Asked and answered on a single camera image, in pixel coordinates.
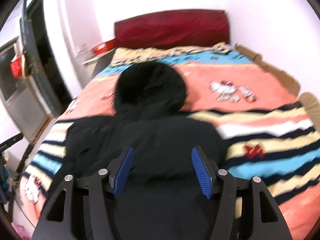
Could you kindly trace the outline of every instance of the hood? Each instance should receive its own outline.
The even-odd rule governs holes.
[[[186,99],[182,77],[161,62],[131,65],[120,75],[115,109],[125,119],[145,120],[177,113]]]

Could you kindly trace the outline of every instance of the pink object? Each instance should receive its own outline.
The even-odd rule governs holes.
[[[23,239],[23,240],[30,240],[31,236],[30,234],[24,229],[22,225],[11,223],[14,230],[16,230],[17,234]]]

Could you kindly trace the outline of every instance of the black cable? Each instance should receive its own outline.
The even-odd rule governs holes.
[[[14,199],[18,205],[18,207],[20,208],[21,212],[24,214],[24,216],[26,217],[26,219],[29,221],[29,223],[33,226],[33,228],[36,228],[36,226],[29,220],[29,218],[27,217],[27,215],[23,212],[21,206],[19,205],[18,201],[16,199]]]

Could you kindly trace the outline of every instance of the black hoodie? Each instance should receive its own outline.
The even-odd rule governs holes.
[[[221,166],[227,148],[211,124],[178,113],[185,99],[183,79],[166,64],[144,62],[123,71],[116,85],[116,115],[83,118],[69,128],[66,156],[47,200],[64,176],[92,175],[131,146],[128,182],[113,202],[121,239],[203,239],[212,229],[217,203],[202,195],[191,149],[200,145]]]

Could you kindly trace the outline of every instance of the metal screw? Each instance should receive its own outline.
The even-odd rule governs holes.
[[[252,180],[253,180],[254,182],[256,182],[256,183],[261,182],[261,179],[260,179],[258,176],[254,176],[254,177],[252,178]]]
[[[221,176],[226,176],[228,174],[228,172],[224,169],[220,169],[218,170],[218,173],[221,175]]]
[[[108,173],[107,169],[101,169],[99,170],[99,175],[106,175]]]
[[[72,179],[73,179],[73,176],[72,176],[72,175],[67,175],[67,176],[64,177],[64,180],[65,180],[65,181],[70,181],[70,180],[72,180]]]

